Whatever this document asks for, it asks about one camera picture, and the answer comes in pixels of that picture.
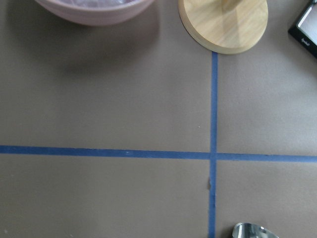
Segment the silver object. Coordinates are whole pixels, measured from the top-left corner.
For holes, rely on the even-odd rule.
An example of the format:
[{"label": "silver object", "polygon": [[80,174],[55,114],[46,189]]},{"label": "silver object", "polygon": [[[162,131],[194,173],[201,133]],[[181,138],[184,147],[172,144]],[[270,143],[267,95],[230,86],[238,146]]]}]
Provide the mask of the silver object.
[{"label": "silver object", "polygon": [[238,223],[233,228],[232,238],[278,238],[278,236],[256,224]]}]

